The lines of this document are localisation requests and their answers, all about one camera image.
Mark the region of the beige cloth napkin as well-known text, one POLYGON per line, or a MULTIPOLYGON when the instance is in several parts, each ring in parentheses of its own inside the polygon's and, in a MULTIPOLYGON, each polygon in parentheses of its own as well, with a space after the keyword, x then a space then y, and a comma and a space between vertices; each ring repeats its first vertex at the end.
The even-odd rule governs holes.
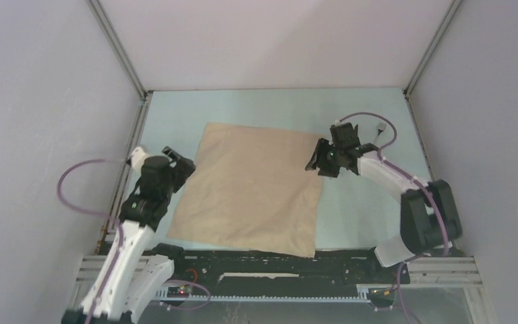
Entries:
POLYGON ((209 123, 167 231, 175 240, 312 258, 323 180, 319 135, 209 123))

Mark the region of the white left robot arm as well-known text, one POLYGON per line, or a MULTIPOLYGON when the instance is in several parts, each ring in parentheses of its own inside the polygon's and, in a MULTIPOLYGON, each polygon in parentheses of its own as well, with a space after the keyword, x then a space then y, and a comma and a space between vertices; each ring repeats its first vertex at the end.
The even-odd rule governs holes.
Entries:
POLYGON ((160 287, 185 275, 183 259, 163 254, 152 256, 139 276, 134 272, 173 195, 195 172, 194 162, 168 146, 161 155, 137 146, 126 163, 139 178, 114 220, 115 241, 91 289, 62 323, 137 323, 160 287))

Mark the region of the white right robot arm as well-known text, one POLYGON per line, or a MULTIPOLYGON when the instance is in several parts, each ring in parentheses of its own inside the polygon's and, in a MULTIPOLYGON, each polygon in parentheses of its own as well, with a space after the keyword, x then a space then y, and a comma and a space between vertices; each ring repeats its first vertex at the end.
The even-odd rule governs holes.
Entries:
POLYGON ((400 205, 399 234, 374 248, 365 264, 369 279, 382 282, 393 265, 434 248, 449 251, 463 233, 453 192, 444 180, 427 182, 389 162, 375 144, 362 144, 351 123, 330 127, 330 139, 320 138, 305 169, 337 178, 342 169, 372 180, 400 205))

